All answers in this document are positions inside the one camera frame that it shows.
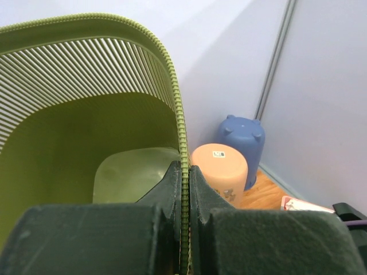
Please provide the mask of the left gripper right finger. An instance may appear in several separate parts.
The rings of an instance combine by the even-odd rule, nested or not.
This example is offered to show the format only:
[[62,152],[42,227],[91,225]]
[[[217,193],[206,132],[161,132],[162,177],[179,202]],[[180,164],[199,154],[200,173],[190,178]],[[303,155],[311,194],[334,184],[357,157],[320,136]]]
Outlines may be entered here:
[[189,172],[193,274],[365,274],[345,223],[320,211],[240,210],[193,166]]

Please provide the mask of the green mesh waste bin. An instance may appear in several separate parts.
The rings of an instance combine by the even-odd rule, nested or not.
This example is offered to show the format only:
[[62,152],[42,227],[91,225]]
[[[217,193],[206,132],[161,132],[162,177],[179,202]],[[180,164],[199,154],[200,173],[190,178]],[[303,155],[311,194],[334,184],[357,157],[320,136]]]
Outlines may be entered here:
[[41,205],[135,203],[181,167],[179,271],[189,269],[189,153],[173,62],[118,15],[1,29],[1,253]]

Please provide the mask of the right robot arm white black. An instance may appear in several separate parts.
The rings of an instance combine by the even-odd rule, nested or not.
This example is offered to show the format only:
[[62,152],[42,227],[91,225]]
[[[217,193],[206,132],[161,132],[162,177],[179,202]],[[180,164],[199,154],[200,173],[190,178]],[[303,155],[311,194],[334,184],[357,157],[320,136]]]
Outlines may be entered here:
[[349,229],[360,256],[366,264],[366,215],[345,202],[333,204],[333,209]]

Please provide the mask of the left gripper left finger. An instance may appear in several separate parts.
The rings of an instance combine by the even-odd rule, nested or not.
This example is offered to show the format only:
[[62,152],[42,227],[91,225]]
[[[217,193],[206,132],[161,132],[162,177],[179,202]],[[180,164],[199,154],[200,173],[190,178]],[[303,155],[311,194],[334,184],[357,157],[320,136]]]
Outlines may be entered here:
[[16,223],[2,274],[177,274],[181,167],[135,203],[41,205]]

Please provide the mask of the large blue plastic bucket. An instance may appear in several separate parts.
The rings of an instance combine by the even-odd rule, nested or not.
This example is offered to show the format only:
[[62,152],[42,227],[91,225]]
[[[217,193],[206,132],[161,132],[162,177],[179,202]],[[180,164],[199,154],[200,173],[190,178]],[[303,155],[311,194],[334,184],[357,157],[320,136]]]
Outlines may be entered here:
[[256,182],[265,139],[264,128],[256,119],[228,115],[218,127],[216,142],[236,149],[247,161],[248,176],[245,191],[251,189]]

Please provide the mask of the peach cartoon plastic bucket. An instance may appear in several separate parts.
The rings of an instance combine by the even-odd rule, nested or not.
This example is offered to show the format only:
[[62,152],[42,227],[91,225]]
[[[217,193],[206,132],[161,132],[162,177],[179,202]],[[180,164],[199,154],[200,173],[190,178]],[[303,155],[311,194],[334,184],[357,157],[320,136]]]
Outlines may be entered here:
[[206,182],[232,206],[239,208],[248,176],[245,157],[236,149],[218,143],[204,144],[191,155]]

